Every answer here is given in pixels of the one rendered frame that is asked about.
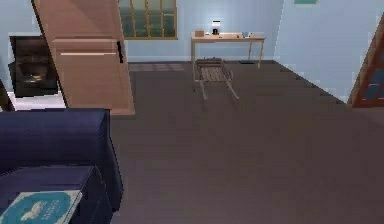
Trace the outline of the dark blue sofa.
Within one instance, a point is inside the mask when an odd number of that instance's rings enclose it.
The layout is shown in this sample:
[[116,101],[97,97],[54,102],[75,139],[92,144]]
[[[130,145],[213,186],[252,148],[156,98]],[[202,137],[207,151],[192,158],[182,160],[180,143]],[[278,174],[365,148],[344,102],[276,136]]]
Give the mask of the dark blue sofa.
[[78,190],[68,224],[110,224],[123,185],[105,109],[0,113],[0,215],[22,192]]

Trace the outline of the wooden slatted chair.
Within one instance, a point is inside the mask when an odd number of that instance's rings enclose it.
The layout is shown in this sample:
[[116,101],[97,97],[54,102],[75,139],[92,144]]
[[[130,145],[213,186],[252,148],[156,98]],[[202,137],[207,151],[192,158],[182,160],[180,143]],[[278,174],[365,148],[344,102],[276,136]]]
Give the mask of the wooden slatted chair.
[[200,86],[202,97],[204,100],[208,99],[205,84],[208,82],[225,83],[233,97],[237,100],[240,99],[235,92],[232,82],[234,79],[233,71],[226,65],[225,61],[221,58],[204,58],[197,59],[193,62],[192,80],[193,90],[196,90],[196,84]]

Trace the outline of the light wooden desk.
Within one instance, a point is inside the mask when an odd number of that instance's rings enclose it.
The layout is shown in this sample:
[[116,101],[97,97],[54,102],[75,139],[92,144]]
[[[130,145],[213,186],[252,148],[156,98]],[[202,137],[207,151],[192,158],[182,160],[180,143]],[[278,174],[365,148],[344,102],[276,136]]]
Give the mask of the light wooden desk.
[[260,42],[260,52],[259,52],[259,59],[257,63],[257,68],[261,67],[261,60],[263,57],[263,49],[264,49],[264,42],[266,38],[262,37],[259,34],[250,34],[248,37],[244,37],[242,33],[220,33],[218,35],[203,35],[202,37],[198,37],[195,35],[194,32],[191,33],[191,63],[194,64],[196,61],[196,54],[195,54],[195,45],[197,43],[219,43],[219,42],[248,42],[249,48],[252,48],[252,44],[254,42]]

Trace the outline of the wooden framed window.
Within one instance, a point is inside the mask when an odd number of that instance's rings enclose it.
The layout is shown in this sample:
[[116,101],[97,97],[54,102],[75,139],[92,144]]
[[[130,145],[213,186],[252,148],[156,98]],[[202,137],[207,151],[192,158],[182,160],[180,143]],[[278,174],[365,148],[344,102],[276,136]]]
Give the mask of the wooden framed window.
[[126,39],[177,38],[177,0],[118,0]]

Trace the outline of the light brown wooden door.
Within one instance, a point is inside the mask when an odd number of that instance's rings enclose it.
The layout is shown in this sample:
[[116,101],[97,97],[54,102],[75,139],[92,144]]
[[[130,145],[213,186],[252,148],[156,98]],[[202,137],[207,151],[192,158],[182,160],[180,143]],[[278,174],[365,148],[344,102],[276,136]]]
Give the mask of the light brown wooden door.
[[[66,106],[135,113],[118,0],[31,0]],[[120,63],[121,41],[124,63]]]

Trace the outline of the black fireplace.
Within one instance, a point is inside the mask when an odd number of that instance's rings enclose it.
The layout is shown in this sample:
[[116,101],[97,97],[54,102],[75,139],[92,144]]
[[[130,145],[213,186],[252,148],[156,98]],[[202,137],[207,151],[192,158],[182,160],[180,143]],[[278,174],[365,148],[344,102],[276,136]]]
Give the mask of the black fireplace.
[[43,36],[10,36],[14,61],[8,65],[17,98],[58,93],[57,71]]

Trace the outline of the teal book with white print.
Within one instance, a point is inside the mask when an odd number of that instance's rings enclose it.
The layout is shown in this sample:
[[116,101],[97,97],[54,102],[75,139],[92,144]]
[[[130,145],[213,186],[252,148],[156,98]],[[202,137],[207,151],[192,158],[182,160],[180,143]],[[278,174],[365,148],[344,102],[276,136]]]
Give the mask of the teal book with white print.
[[0,224],[69,224],[80,190],[21,192],[0,215]]

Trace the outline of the red brown wooden bookshelf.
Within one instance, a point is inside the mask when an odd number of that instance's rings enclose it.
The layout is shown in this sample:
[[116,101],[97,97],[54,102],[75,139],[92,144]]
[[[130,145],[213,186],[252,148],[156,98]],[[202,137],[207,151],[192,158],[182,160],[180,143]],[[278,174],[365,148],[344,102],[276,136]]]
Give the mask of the red brown wooden bookshelf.
[[354,108],[384,107],[384,12],[347,103]]

